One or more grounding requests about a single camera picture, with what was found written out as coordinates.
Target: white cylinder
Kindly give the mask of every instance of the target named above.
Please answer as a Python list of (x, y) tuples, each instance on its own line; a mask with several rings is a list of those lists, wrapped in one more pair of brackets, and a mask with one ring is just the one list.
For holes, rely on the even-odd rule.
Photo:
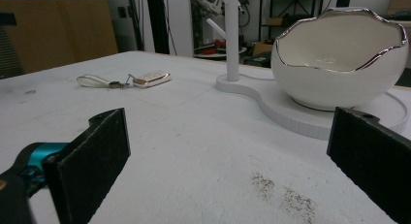
[(227, 80), (238, 81), (238, 4), (230, 0), (225, 5)]

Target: keychain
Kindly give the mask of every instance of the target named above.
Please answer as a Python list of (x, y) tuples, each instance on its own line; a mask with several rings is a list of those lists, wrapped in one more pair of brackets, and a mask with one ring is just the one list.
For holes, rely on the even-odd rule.
[(130, 84), (128, 80), (133, 78), (133, 85), (140, 88), (147, 88), (153, 85), (158, 85), (163, 82), (172, 79), (170, 73), (166, 72), (153, 72), (145, 74), (141, 77), (134, 77), (131, 74), (128, 75), (126, 82), (121, 83), (119, 81), (109, 81), (94, 75), (83, 75), (77, 78), (77, 81), (82, 86), (97, 87), (97, 88), (128, 88)]

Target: wall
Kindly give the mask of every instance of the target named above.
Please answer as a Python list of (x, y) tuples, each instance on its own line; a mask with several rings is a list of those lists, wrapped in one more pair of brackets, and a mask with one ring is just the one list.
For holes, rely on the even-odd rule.
[[(151, 22), (148, 11), (147, 0), (135, 0), (138, 6), (140, 17), (140, 27), (144, 50), (154, 52), (154, 42), (151, 31)], [(111, 18), (116, 33), (117, 42), (120, 44), (120, 51), (136, 50), (133, 24), (129, 17), (119, 18), (117, 7), (127, 7), (128, 0), (109, 0)], [(190, 0), (169, 0), (165, 6), (169, 7), (170, 30), (173, 35), (175, 51), (172, 38), (170, 37), (170, 54), (189, 56), (193, 55), (193, 40), (191, 30), (191, 3)]]

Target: cardboard box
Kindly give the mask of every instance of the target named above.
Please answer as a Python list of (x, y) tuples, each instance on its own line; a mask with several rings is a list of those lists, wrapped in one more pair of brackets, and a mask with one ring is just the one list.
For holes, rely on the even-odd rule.
[(266, 25), (270, 26), (281, 26), (283, 22), (282, 17), (271, 17), (266, 19)]
[[(387, 14), (392, 15), (398, 11), (404, 10), (411, 10), (411, 0), (391, 0), (390, 6), (388, 8)], [(405, 27), (407, 32), (408, 41), (410, 41), (411, 37), (411, 21), (395, 21), (400, 23), (402, 26)], [(406, 68), (411, 68), (411, 49), (408, 53), (408, 62), (406, 64)]]
[(387, 14), (394, 14), (401, 10), (411, 10), (411, 0), (391, 0)]
[(25, 73), (117, 53), (107, 0), (0, 0)]
[(258, 42), (254, 45), (253, 56), (265, 51), (272, 51), (272, 43)]

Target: white table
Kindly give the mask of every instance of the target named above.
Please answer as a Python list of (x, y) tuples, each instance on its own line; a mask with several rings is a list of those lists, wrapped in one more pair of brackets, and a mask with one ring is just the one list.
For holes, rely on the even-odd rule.
[[(173, 80), (148, 89), (76, 81), (156, 70)], [(127, 52), (0, 80), (0, 172), (25, 146), (68, 143), (88, 118), (124, 107), (132, 154), (91, 223), (394, 223), (336, 167), (328, 142), (283, 129), (254, 100), (218, 91), (225, 73), (221, 62)], [(411, 105), (409, 91), (391, 92)], [(409, 124), (403, 135), (411, 138)], [(58, 222), (47, 189), (30, 204), (38, 223)]]

